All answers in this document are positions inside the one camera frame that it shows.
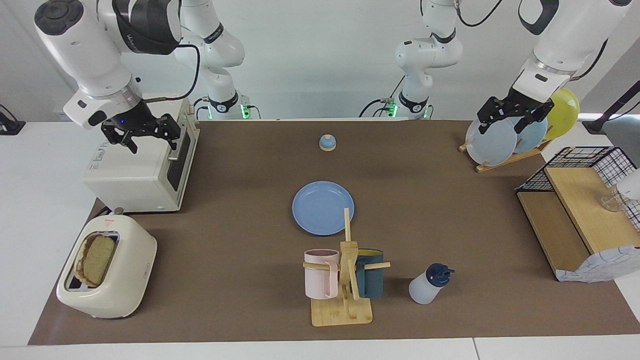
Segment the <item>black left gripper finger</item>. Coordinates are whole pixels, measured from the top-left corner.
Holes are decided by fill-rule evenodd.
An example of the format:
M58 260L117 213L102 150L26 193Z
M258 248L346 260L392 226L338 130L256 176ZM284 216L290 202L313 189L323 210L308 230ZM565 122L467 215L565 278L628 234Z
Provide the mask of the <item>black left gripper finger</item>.
M501 100L490 97L477 112L477 120L480 121L478 131L484 135L490 126L497 121L504 120L512 116L514 103L507 98Z
M516 133L523 132L526 127L532 125L533 123L542 122L548 116L553 107L553 100L547 100L537 109L526 110L524 116L521 117L521 119L519 119L519 121L516 123Z

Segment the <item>toasted bread slice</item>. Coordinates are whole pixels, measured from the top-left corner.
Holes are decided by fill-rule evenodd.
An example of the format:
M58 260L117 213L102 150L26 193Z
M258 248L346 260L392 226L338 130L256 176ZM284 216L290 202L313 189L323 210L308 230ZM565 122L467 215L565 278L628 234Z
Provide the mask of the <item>toasted bread slice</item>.
M115 240L107 235L89 235L81 244L74 260L74 276L82 284L98 287L115 250Z

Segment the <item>white seasoning bottle blue cap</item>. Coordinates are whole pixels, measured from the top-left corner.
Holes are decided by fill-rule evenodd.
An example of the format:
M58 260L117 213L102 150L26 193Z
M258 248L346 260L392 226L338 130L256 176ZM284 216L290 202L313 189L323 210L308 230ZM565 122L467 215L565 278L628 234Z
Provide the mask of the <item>white seasoning bottle blue cap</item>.
M448 265L439 262L430 264L409 283L409 296L419 305L429 305L441 289L450 283L453 273L455 269Z

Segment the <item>light blue plate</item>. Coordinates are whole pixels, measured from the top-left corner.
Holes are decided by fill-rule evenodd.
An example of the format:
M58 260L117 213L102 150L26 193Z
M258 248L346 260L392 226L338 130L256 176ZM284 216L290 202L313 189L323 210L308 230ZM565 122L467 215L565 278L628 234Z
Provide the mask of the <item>light blue plate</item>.
M533 150L541 144L547 133L548 121L534 121L526 126L520 133L516 133L516 146L514 154L525 153Z

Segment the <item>yellow plate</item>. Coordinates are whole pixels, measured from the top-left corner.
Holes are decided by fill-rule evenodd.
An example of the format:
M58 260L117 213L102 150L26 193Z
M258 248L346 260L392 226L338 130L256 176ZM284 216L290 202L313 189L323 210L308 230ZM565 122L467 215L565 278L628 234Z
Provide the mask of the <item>yellow plate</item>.
M552 96L554 107L547 114L547 130L544 141L552 141L565 135L578 121L580 105L576 95L567 88L558 89Z

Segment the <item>grey plate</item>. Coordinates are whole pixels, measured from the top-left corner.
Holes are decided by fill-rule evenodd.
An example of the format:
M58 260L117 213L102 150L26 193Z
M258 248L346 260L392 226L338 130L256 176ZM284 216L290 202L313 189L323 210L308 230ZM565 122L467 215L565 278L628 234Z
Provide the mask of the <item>grey plate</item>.
M498 166L514 153L518 134L509 118L496 121L480 133L481 123L475 119L466 132L466 150L477 164Z

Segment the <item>wooden plate rack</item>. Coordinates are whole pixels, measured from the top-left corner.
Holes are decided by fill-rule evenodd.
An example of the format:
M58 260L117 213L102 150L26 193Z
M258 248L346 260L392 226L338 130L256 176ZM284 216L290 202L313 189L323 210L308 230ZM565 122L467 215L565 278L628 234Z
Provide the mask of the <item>wooden plate rack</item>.
M501 163L499 165L496 165L496 166L486 166L484 164L483 165L477 164L477 166L475 167L475 171L477 173L484 173L486 171L497 169L497 168L505 166L507 164L511 164L511 163L518 162L518 161L521 161L521 160L525 160L526 158L534 157L535 155L540 155L542 153L542 151L546 147L548 147L551 142L552 142L551 140L547 140L547 141L543 140L537 147L533 148L532 150L530 150L528 152L512 153L512 155L505 162L503 162L503 163ZM469 153L467 152L467 141L466 140L462 145L458 146L458 151L461 152L461 153L467 153L467 155L470 157Z

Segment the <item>blue round plate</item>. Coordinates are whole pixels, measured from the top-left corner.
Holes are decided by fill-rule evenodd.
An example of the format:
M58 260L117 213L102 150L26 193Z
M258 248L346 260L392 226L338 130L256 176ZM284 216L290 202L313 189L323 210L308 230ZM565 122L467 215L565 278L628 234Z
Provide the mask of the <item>blue round plate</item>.
M345 208L355 215L354 198L345 187L331 181L304 185L292 200L292 216L302 230L316 236L331 236L345 230Z

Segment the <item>white toaster oven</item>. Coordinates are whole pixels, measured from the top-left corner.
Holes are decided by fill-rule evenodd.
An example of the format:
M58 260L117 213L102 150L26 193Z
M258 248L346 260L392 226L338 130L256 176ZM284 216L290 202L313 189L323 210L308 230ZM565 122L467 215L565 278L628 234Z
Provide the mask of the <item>white toaster oven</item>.
M188 99L150 105L154 116L169 114L180 128L176 149L157 137L135 137L137 153L103 141L82 181L108 208L126 213L176 212L181 209L200 130Z

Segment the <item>black stand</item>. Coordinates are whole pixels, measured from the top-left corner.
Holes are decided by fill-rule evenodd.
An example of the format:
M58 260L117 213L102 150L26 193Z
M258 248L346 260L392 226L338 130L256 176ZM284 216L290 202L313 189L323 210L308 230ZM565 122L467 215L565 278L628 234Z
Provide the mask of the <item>black stand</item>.
M631 107L626 112L622 112L622 114L618 114L618 116L614 116L619 110L624 107L632 98L634 98L638 93L640 93L640 79L635 82L629 89L627 89L624 94L622 94L615 102L608 107L604 112L602 112L601 116L599 116L596 120L590 121L582 121L583 127L592 135L605 135L606 133L602 130L605 123L608 121L615 120L619 117L626 116L631 111L633 111L638 105L640 105L640 100L638 100L633 107Z

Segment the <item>black clamp device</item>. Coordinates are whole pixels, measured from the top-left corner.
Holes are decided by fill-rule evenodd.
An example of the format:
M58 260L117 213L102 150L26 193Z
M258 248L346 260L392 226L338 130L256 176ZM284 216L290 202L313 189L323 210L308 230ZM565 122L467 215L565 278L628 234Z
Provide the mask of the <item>black clamp device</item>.
M17 135L26 125L23 120L18 120L7 107L0 104L0 135Z

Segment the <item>clear glass cup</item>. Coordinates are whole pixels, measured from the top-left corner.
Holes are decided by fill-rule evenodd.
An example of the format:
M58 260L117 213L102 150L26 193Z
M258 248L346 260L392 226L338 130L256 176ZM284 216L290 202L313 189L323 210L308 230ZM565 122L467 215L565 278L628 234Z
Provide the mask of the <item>clear glass cup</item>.
M617 191L601 194L598 200L599 205L609 212L617 213L623 210L624 196Z

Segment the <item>white plastic container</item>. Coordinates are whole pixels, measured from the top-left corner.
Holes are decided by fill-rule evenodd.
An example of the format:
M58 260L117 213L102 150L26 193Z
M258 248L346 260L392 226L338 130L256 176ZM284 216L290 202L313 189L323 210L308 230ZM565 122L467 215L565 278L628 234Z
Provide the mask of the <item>white plastic container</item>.
M615 189L627 199L640 201L640 169L621 178L615 184Z

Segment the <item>brown table mat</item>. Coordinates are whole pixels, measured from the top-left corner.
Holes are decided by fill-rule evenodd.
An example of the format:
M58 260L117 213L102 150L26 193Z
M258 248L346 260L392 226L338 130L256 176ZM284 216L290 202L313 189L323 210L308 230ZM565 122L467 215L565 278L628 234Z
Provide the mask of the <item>brown table mat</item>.
M96 319L51 294L32 345L640 334L617 284L558 282L515 189L537 156L477 173L458 151L468 121L202 121L180 212L135 220L158 243L148 287L124 319ZM321 136L336 148L320 149ZM366 325L315 327L291 203L342 185L352 239L391 267ZM455 272L434 301L409 285L430 264Z

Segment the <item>wooden mug tree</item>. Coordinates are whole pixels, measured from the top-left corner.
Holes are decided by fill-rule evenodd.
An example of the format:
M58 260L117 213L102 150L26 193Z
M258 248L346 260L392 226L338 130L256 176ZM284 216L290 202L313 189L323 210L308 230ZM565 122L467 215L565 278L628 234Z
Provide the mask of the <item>wooden mug tree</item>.
M368 324L373 320L371 301L359 296L355 264L359 246L351 237L349 209L344 209L345 240L340 242L338 296L329 300L310 299L311 324L315 327ZM302 267L327 270L327 265L302 262Z

